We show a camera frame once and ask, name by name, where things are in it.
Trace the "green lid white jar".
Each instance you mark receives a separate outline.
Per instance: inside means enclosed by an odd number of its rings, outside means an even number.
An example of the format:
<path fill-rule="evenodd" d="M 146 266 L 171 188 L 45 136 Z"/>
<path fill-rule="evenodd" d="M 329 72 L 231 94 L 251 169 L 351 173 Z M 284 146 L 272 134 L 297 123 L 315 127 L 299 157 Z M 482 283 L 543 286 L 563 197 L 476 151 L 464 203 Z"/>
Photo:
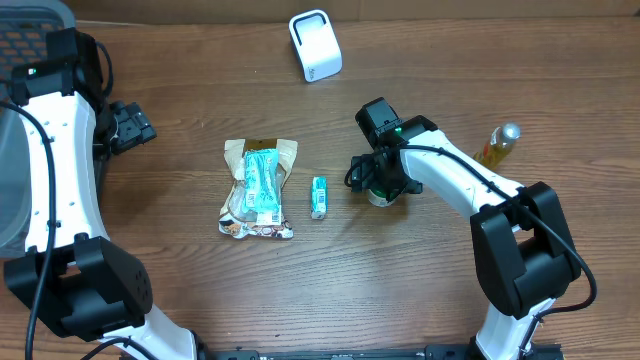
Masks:
<path fill-rule="evenodd" d="M 376 207 L 391 206 L 398 197 L 396 191 L 386 191 L 379 188 L 370 188 L 367 190 L 367 198 L 369 202 Z"/>

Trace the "small teal white packet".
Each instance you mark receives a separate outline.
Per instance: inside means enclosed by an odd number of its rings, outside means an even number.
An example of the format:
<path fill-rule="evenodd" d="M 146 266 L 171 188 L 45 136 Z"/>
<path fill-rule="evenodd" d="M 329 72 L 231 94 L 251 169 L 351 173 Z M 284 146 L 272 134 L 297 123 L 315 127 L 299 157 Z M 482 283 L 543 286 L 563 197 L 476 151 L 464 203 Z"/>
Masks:
<path fill-rule="evenodd" d="M 327 181 L 325 177 L 314 177 L 311 183 L 311 218 L 322 220 L 328 212 Z"/>

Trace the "brown snack packet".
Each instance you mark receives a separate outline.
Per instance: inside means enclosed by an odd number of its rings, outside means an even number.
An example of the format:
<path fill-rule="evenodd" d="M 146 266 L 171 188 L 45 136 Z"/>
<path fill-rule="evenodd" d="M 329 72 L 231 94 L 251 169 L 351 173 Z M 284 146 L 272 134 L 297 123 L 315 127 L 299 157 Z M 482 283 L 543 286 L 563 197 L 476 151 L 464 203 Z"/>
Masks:
<path fill-rule="evenodd" d="M 245 212 L 245 154 L 248 151 L 275 148 L 279 152 L 277 183 L 280 185 L 281 207 L 278 213 Z M 286 139 L 233 139 L 225 142 L 224 159 L 234 183 L 220 210 L 218 221 L 221 233 L 236 239 L 247 236 L 291 239 L 294 231 L 282 210 L 282 190 L 289 179 L 298 152 L 298 143 Z"/>

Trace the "yellow drink bottle silver cap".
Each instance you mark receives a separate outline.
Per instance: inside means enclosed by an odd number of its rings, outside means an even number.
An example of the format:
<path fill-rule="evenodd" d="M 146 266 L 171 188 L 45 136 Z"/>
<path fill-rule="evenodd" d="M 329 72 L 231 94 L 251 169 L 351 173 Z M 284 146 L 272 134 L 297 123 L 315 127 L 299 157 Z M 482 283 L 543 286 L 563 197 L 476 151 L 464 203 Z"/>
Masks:
<path fill-rule="evenodd" d="M 513 151 L 521 136 L 521 128 L 515 123 L 506 123 L 497 127 L 473 159 L 488 168 L 495 170 L 498 165 Z"/>

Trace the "light green wipes packet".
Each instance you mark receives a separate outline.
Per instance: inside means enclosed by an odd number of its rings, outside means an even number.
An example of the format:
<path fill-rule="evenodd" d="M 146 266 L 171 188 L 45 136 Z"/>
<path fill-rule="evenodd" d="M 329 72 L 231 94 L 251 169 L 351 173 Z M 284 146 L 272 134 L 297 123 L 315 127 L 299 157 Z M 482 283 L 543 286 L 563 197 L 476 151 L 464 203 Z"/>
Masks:
<path fill-rule="evenodd" d="M 278 150 L 271 148 L 248 151 L 244 160 L 243 210 L 278 213 L 281 207 L 280 185 L 277 183 Z"/>

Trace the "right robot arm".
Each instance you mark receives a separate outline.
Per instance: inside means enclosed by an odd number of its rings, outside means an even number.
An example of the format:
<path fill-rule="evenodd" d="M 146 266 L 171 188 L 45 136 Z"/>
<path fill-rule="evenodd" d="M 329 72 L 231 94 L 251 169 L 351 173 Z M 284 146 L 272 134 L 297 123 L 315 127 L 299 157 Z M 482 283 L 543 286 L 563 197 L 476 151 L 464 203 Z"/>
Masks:
<path fill-rule="evenodd" d="M 372 151 L 352 158 L 345 177 L 352 191 L 386 206 L 429 188 L 470 224 L 476 276 L 489 301 L 485 321 L 468 343 L 429 345 L 425 358 L 563 358 L 560 346 L 533 342 L 583 271 L 554 190 L 495 174 L 426 117 L 402 119 L 383 98 L 363 105 L 355 121 Z"/>

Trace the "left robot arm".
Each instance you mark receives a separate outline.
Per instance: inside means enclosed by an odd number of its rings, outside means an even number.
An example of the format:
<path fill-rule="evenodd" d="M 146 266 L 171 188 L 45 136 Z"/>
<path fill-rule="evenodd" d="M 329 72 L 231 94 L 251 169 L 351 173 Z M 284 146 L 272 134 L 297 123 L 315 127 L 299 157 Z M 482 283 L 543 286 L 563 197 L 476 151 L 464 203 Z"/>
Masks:
<path fill-rule="evenodd" d="M 45 60 L 13 69 L 5 108 L 23 123 L 31 215 L 22 257 L 4 265 L 8 289 L 61 338 L 135 359 L 203 359 L 205 345 L 154 303 L 149 275 L 109 238 L 99 209 L 108 160 L 156 133 L 136 104 L 110 102 L 105 47 L 73 28 L 50 32 Z"/>

